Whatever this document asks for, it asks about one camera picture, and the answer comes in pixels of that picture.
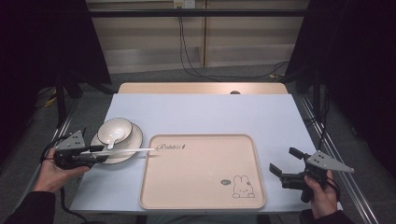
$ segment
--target white bowl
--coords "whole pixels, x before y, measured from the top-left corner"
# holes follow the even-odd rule
[[[98,139],[104,144],[117,144],[132,133],[132,124],[128,119],[110,119],[99,128]]]

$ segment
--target bunny illustration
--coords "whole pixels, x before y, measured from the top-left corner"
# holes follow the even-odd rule
[[[254,198],[253,187],[251,187],[246,175],[237,175],[233,178],[234,198]]]

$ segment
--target wooden tray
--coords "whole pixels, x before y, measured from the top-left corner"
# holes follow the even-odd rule
[[[146,209],[258,209],[264,206],[253,140],[244,134],[156,135],[140,203]]]

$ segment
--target white plate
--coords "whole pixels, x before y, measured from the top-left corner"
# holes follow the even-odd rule
[[[135,125],[134,123],[131,123],[133,128],[132,128],[132,133],[130,134],[132,137],[126,138],[124,141],[114,144],[113,149],[123,149],[123,148],[138,148],[142,146],[143,142],[143,133],[140,128]],[[111,151],[112,149],[107,149],[108,145],[103,144],[101,141],[99,141],[98,134],[95,135],[95,137],[91,141],[91,146],[105,146],[103,151]],[[122,161],[126,161],[130,159],[134,153],[131,153],[131,156],[125,156],[123,154],[120,155],[111,155],[107,158],[103,164],[115,164],[119,163]]]

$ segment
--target table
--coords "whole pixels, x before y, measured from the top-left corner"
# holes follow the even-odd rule
[[[242,94],[229,95],[231,91]],[[304,169],[304,163],[289,154],[289,147],[309,154],[315,152],[299,111],[282,84],[127,83],[113,97],[106,120],[115,117],[127,118],[139,125],[144,134],[142,147],[147,147],[149,139],[158,133],[246,133],[256,143],[268,196],[266,205],[255,212],[309,208],[309,204],[301,202],[300,190],[282,189],[278,178],[268,171],[269,162],[278,165],[285,173],[298,173]],[[84,175],[70,209],[92,213],[149,214],[150,211],[139,204],[144,164],[144,152],[119,164],[96,164]],[[218,211],[172,212],[210,214]]]

